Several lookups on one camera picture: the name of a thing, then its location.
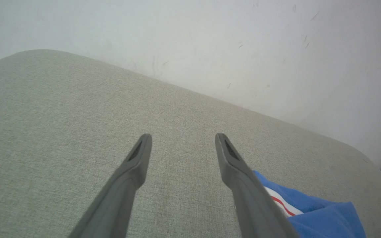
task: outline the upholstered surface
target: upholstered surface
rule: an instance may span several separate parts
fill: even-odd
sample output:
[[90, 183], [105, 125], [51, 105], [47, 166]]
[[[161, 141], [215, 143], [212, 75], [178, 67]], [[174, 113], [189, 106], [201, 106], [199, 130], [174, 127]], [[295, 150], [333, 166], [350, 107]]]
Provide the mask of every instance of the upholstered surface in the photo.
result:
[[69, 234], [143, 133], [147, 181], [129, 236], [240, 236], [214, 136], [281, 185], [354, 203], [381, 237], [381, 172], [358, 150], [100, 61], [52, 50], [0, 60], [0, 237]]

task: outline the red stripe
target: red stripe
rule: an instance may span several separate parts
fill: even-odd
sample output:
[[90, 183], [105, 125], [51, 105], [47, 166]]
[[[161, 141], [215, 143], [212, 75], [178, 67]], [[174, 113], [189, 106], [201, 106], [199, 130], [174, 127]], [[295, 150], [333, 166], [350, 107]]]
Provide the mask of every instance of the red stripe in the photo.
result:
[[284, 209], [286, 210], [286, 212], [289, 213], [289, 215], [291, 215], [291, 216], [294, 216], [294, 215], [295, 215], [295, 214], [293, 214], [292, 212], [290, 212], [290, 211], [284, 206], [283, 202], [281, 202], [280, 199], [278, 199], [278, 198], [276, 198], [276, 197], [273, 197], [273, 196], [271, 196], [271, 198], [272, 198], [274, 201], [280, 203], [280, 204], [284, 207]]

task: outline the red and white stripe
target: red and white stripe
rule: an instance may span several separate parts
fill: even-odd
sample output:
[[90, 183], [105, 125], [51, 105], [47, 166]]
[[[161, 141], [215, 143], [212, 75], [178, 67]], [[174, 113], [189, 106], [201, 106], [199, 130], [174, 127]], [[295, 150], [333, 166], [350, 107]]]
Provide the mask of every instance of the red and white stripe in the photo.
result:
[[277, 204], [277, 206], [280, 208], [280, 210], [283, 212], [283, 214], [286, 217], [292, 217], [295, 215], [303, 214], [303, 212], [301, 212], [294, 206], [287, 203], [286, 200], [284, 200], [283, 197], [280, 196], [280, 194], [278, 194], [276, 191], [267, 187], [264, 187], [264, 188], [267, 190], [267, 192], [270, 194], [273, 201]]

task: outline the blue cloth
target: blue cloth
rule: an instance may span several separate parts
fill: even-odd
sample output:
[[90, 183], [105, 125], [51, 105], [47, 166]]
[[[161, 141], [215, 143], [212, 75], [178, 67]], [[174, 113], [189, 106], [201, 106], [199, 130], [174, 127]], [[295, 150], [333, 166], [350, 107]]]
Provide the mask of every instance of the blue cloth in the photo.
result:
[[300, 237], [365, 237], [352, 202], [330, 202], [308, 196], [295, 189], [277, 185], [258, 171], [254, 172], [265, 187], [276, 191], [287, 203], [304, 213], [288, 218]]

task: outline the wall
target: wall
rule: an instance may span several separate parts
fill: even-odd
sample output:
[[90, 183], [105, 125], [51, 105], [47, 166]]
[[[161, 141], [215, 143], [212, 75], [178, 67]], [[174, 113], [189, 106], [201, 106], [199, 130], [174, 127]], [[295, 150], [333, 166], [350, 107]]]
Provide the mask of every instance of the wall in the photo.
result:
[[333, 137], [381, 168], [381, 1], [0, 0], [0, 58], [42, 48]]

